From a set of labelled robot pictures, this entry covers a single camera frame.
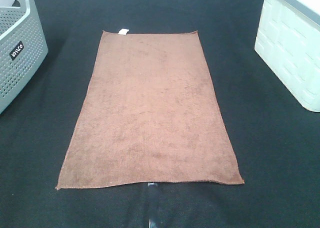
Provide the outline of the black table cloth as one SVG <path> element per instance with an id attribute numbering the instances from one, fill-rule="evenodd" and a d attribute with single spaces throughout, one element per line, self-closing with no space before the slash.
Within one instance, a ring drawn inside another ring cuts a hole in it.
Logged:
<path id="1" fill-rule="evenodd" d="M 103 31 L 197 31 L 244 185 L 160 183 L 159 227 L 319 227 L 320 116 L 254 51 L 263 0 L 35 0 L 48 55 L 0 116 L 1 227 L 148 227 L 146 183 L 56 190 Z"/>

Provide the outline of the white plastic storage bin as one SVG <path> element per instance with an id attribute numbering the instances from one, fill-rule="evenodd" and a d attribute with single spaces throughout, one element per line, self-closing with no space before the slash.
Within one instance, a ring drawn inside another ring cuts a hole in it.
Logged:
<path id="1" fill-rule="evenodd" d="M 255 51 L 307 110 L 320 110 L 320 0 L 263 0 Z"/>

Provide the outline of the brown towel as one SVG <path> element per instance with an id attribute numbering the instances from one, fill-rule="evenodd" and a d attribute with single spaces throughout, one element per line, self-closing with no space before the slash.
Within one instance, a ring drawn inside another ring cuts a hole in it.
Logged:
<path id="1" fill-rule="evenodd" d="M 102 33 L 57 189 L 244 184 L 198 33 Z"/>

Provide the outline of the grey perforated plastic basket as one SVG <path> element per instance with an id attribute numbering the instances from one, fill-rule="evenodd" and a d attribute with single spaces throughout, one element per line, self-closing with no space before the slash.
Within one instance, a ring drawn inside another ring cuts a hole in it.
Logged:
<path id="1" fill-rule="evenodd" d="M 48 46 L 35 0 L 0 8 L 0 110 L 21 92 L 38 70 Z"/>

